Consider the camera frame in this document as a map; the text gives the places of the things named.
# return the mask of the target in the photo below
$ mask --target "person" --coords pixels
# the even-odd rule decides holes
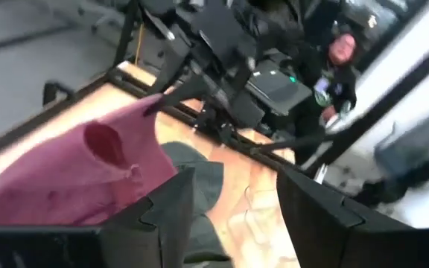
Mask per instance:
[[[313,94],[294,107],[286,118],[273,119],[274,127],[293,124],[296,138],[319,135],[325,132],[320,121],[327,122],[334,115],[353,109],[357,97],[356,76],[351,62],[356,47],[356,39],[349,32],[341,33],[324,50],[307,43],[298,45],[298,54],[281,62],[280,68],[284,72],[294,73],[300,82],[313,90]],[[307,161],[317,147],[296,148],[296,162],[302,164]]]

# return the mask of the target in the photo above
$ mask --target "gray cloth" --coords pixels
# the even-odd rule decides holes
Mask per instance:
[[[205,215],[213,208],[223,187],[223,164],[209,162],[194,148],[179,142],[162,145],[179,170],[194,168],[194,215],[183,267],[231,268],[212,222]]]
[[[188,247],[185,251],[186,268],[233,267],[231,259],[224,252],[216,235],[212,222],[205,215],[200,215],[191,224]]]
[[[179,170],[194,168],[194,215],[208,212],[221,195],[223,187],[223,163],[209,162],[195,149],[180,142],[168,142],[162,145]]]

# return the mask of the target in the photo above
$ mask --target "black stand leg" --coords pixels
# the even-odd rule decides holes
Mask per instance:
[[[127,14],[125,15],[124,26],[122,27],[122,31],[120,33],[120,40],[118,41],[113,67],[116,67],[119,63],[125,60],[125,54],[127,53],[128,43],[131,40],[133,25],[135,24],[138,8],[139,3],[136,0],[130,0],[127,8]]]
[[[155,83],[148,90],[149,95],[165,92],[182,75],[190,48],[179,39],[172,41],[172,43],[177,42],[181,42],[177,48],[165,44],[165,60]]]
[[[74,97],[75,90],[70,89],[68,86],[64,86],[56,81],[48,81],[44,85],[42,92],[42,105],[45,106],[56,100],[57,93],[61,92],[66,96],[66,99]]]

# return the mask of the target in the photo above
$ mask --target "black metal frame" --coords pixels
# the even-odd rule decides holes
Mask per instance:
[[[120,57],[120,55],[124,55],[124,53],[117,53],[117,57]],[[251,150],[252,147],[256,146],[257,144],[250,141],[248,138],[237,134],[236,132],[232,133],[227,140],[223,141],[233,150],[237,150],[238,152],[243,153],[272,169],[278,170],[279,167],[291,167],[300,172],[306,173],[310,177],[313,177],[315,171],[321,165],[324,163],[327,165],[331,164],[335,161],[335,159],[340,157],[366,131],[368,131],[370,127],[372,127],[381,117],[383,117],[390,109],[392,109],[406,94],[412,91],[416,85],[418,85],[428,75],[429,56],[421,64],[415,67],[414,70],[412,70],[407,76],[405,76],[395,87],[393,87],[390,93],[382,98],[372,110],[368,111],[361,120],[354,124],[351,128],[351,133],[337,137],[327,152],[322,154],[312,165],[307,168],[300,168],[299,166],[294,165],[288,160],[283,159],[282,157],[277,156],[271,152]],[[40,125],[51,120],[65,109],[75,105],[105,83],[112,83],[120,90],[123,90],[137,98],[145,97],[147,95],[148,89],[150,88],[147,84],[136,79],[135,77],[132,77],[130,74],[117,67],[111,68],[106,74],[99,77],[97,80],[93,81],[88,86],[85,86],[78,92],[72,93],[74,91],[63,87],[60,89],[60,91],[68,93],[68,98],[54,104],[52,107],[46,109],[35,118],[32,118],[23,125],[0,137],[0,151],[11,145],[13,142],[18,141],[31,131],[35,130]],[[57,83],[54,82],[46,84],[46,87],[51,86],[58,87]],[[175,107],[165,107],[162,111],[192,127],[194,126],[194,120],[199,115],[197,111],[194,111],[183,103],[179,103]],[[207,135],[209,138],[220,142],[220,136],[217,131],[209,128],[199,128],[198,131],[200,134]]]
[[[53,34],[62,33],[64,31],[69,31],[69,30],[75,29],[75,27],[76,26],[74,24],[61,25],[61,26],[57,26],[55,28],[37,31],[35,33],[27,33],[27,34],[23,34],[21,36],[15,36],[12,38],[3,39],[3,40],[0,40],[0,49],[6,48],[6,47],[9,47],[12,45],[22,44],[24,42],[28,42],[28,41],[31,41],[34,39],[42,38],[44,36],[50,36]]]
[[[130,0],[127,4],[127,15],[125,16],[124,25],[120,32],[120,40],[118,41],[117,51],[112,67],[116,67],[119,63],[123,62],[126,57],[128,44],[132,39],[133,26],[136,21],[136,14],[139,11],[139,2],[137,0]]]

